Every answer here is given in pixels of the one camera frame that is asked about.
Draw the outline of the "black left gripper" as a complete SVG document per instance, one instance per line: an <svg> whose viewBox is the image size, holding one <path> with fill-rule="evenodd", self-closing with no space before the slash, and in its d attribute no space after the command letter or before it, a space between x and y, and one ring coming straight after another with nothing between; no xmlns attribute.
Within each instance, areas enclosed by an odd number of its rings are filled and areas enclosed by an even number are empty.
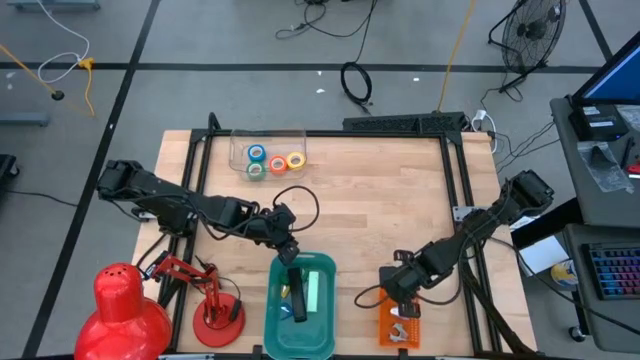
<svg viewBox="0 0 640 360"><path fill-rule="evenodd" d="M278 259L288 266L299 254L298 242L291 229L295 220L295 215L285 204L278 204L272 210L263 209L251 221L251 239L278 250Z"/></svg>

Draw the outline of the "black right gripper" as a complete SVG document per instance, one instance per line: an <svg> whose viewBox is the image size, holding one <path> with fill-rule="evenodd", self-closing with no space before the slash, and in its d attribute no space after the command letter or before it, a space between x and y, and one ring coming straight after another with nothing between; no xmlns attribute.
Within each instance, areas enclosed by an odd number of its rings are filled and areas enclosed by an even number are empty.
<svg viewBox="0 0 640 360"><path fill-rule="evenodd" d="M399 303L396 307L398 317L421 317L420 305L410 301L416 297L419 288L430 281L430 275L424 268L412 265L382 266L379 268L379 280L386 294Z"/></svg>

